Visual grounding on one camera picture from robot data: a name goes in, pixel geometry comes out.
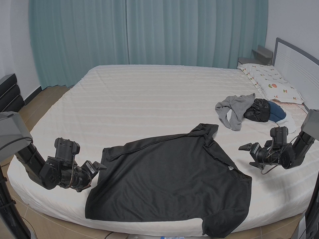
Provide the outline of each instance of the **pillowcase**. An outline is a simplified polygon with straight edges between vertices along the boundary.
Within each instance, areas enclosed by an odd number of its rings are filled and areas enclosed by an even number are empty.
[[[302,104],[303,99],[300,93],[286,82],[281,74],[271,65],[243,64],[238,66],[258,92],[266,100],[278,100],[283,103]]]

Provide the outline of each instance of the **black furniture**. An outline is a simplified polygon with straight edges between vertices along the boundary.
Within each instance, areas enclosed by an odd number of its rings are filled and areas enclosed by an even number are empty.
[[[16,75],[0,79],[0,112],[18,112],[24,105]]]
[[[257,50],[252,49],[254,58],[238,58],[238,66],[243,64],[269,65],[272,61],[272,51],[258,45]]]

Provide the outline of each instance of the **fitted sheet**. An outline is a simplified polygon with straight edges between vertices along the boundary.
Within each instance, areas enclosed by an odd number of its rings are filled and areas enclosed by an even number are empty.
[[[141,138],[187,133],[199,123],[218,124],[215,140],[239,170],[252,177],[249,213],[236,231],[250,229],[303,212],[316,182],[319,145],[316,141],[301,166],[277,167],[266,175],[249,165],[248,152],[238,147],[249,142],[261,145],[270,140],[274,122],[243,119],[235,132],[226,128],[215,112],[217,102],[230,95],[260,94],[241,70],[167,66],[110,65],[91,69],[66,92],[31,131],[40,154],[54,156],[54,140],[63,137],[80,144],[76,161],[100,161],[105,147],[124,145]],[[306,117],[295,104],[283,104],[294,118],[297,131]],[[66,221],[115,232],[153,236],[201,236],[200,218],[186,221],[116,222],[85,218],[90,189],[77,193],[56,187],[46,190],[31,181],[14,157],[8,169],[14,190],[32,208]],[[92,186],[96,186],[95,177]]]

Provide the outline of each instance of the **gray cloth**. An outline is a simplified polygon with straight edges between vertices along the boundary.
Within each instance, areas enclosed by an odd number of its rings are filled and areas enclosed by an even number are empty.
[[[233,131],[241,129],[242,118],[244,117],[245,111],[253,105],[255,100],[255,93],[249,96],[241,95],[229,96],[222,102],[218,102],[215,106],[215,111],[218,114],[219,119],[227,128],[231,128]],[[228,122],[227,113],[232,110],[232,115]]]

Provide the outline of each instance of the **nightstand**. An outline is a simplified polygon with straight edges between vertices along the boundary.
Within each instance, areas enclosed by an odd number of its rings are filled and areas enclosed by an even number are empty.
[[[272,62],[272,51],[258,45],[257,50],[252,49],[254,58],[238,58],[238,65],[243,64],[260,64],[260,65],[269,65]]]

